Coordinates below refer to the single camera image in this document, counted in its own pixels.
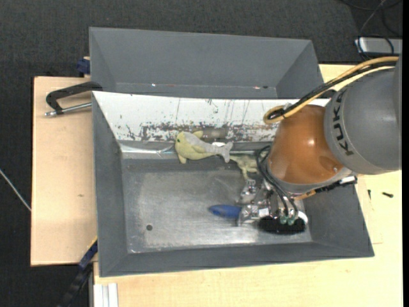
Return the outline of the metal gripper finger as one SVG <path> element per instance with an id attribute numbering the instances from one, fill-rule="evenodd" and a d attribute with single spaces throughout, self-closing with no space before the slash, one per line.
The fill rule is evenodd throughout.
<path id="1" fill-rule="evenodd" d="M 241 226 L 245 223 L 253 223 L 266 216 L 266 205 L 244 205 L 239 211 L 236 225 Z"/>
<path id="2" fill-rule="evenodd" d="M 239 203 L 251 203 L 251 201 L 254 201 L 256 198 L 258 191 L 259 187 L 257 181 L 251 178 L 247 179 L 241 190 Z"/>

